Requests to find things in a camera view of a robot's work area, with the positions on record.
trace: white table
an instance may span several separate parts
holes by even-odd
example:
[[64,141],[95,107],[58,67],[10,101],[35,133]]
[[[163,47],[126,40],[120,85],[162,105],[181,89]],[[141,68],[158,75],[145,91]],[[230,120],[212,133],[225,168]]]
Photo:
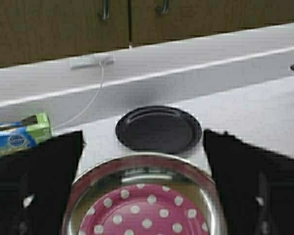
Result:
[[[193,114],[203,129],[227,130],[243,141],[294,158],[294,76],[167,105]],[[87,145],[78,174],[103,160],[132,152],[115,136],[120,118],[111,117],[61,131],[84,131]],[[201,142],[180,156],[210,173]]]

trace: cabinet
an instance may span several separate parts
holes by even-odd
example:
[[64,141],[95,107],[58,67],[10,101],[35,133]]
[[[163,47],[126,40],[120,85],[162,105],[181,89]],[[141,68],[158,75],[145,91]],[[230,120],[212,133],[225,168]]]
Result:
[[0,67],[290,22],[294,0],[0,0]]
[[128,47],[127,0],[0,0],[0,67]]
[[131,0],[131,13],[132,43],[141,46],[294,22],[294,0]]

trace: pink polka dot plate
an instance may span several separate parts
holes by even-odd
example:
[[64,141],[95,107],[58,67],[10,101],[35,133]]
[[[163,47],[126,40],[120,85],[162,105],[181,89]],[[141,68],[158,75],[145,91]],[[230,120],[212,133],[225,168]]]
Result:
[[114,190],[90,207],[79,235],[209,235],[187,197],[166,186],[137,184]]

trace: power cord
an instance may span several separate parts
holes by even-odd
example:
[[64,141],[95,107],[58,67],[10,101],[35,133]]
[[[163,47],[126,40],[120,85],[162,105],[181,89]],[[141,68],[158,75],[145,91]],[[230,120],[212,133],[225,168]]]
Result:
[[104,66],[106,65],[106,63],[102,64],[102,62],[100,61],[99,63],[100,67],[101,67],[101,82],[100,82],[100,87],[98,89],[98,91],[96,92],[96,94],[94,95],[94,97],[91,99],[91,101],[89,102],[89,104],[76,116],[74,116],[73,118],[69,119],[68,121],[65,121],[63,123],[61,123],[60,125],[57,125],[55,127],[52,128],[52,130],[58,129],[59,127],[63,127],[65,125],[67,125],[68,123],[76,120],[77,118],[79,118],[84,112],[86,112],[86,110],[93,104],[93,102],[95,101],[96,97],[98,96],[99,92],[102,89],[102,85],[103,85],[103,77],[104,77]]

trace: black plate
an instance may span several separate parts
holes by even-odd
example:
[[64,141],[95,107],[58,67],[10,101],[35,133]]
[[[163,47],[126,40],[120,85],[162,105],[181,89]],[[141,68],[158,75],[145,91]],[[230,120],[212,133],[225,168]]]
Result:
[[182,110],[148,106],[126,114],[116,126],[116,135],[135,151],[176,154],[196,145],[202,130],[196,118]]

